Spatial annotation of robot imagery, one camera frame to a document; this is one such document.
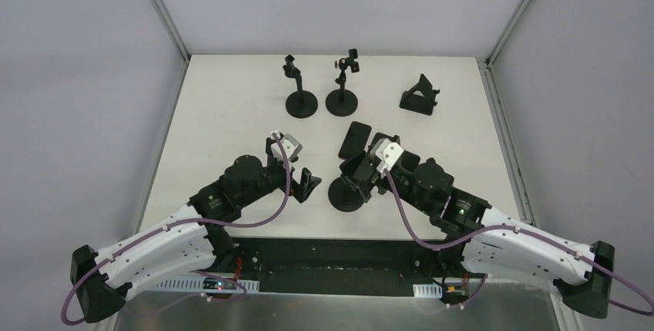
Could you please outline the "purple phone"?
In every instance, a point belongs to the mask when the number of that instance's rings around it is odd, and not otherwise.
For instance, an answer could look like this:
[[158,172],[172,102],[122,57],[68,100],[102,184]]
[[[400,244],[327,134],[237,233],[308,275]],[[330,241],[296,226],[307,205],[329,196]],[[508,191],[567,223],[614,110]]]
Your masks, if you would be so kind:
[[348,160],[363,151],[371,131],[370,125],[352,121],[339,149],[339,159]]

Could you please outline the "black round-base phone stand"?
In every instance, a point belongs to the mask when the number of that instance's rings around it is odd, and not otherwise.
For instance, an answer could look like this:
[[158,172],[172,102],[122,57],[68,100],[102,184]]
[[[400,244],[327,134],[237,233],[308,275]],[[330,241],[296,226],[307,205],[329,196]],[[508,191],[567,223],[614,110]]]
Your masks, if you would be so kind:
[[282,67],[285,76],[293,79],[296,84],[296,91],[289,94],[285,101],[285,109],[292,117],[305,119],[315,114],[319,104],[313,93],[303,89],[301,70],[295,66],[294,61],[293,55],[287,55]]

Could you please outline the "black phone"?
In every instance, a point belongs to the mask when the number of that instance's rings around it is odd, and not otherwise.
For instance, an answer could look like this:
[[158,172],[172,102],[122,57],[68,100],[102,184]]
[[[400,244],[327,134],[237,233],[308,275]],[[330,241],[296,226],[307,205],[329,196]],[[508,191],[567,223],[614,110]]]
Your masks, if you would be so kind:
[[377,174],[373,158],[365,151],[344,161],[339,168],[343,177],[347,177],[356,183],[372,180]]

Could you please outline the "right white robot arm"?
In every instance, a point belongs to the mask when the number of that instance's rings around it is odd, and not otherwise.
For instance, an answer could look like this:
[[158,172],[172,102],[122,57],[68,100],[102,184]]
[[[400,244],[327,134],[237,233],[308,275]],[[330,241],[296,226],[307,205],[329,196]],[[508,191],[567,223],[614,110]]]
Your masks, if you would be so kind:
[[446,235],[442,244],[420,241],[438,255],[449,277],[466,271],[534,286],[561,298],[570,309],[596,319],[608,315],[615,249],[603,241],[571,241],[512,218],[488,201],[454,186],[454,178],[433,158],[403,166],[407,151],[382,138],[353,158],[348,177],[364,201],[373,188],[393,193],[399,209],[408,204]]

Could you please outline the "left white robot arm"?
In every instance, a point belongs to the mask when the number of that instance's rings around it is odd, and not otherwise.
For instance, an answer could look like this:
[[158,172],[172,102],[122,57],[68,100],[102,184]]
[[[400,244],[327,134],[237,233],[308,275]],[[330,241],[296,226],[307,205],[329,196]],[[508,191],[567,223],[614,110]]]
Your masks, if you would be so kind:
[[81,322],[97,323],[119,312],[152,285],[210,267],[227,272],[236,246],[227,228],[257,228],[275,220],[290,198],[305,202],[322,182],[308,168],[298,181],[293,162],[302,145],[290,134],[271,133],[267,159],[242,155],[214,182],[201,188],[167,218],[111,246],[83,245],[72,253],[72,290],[60,313],[68,326],[69,304],[77,299]]

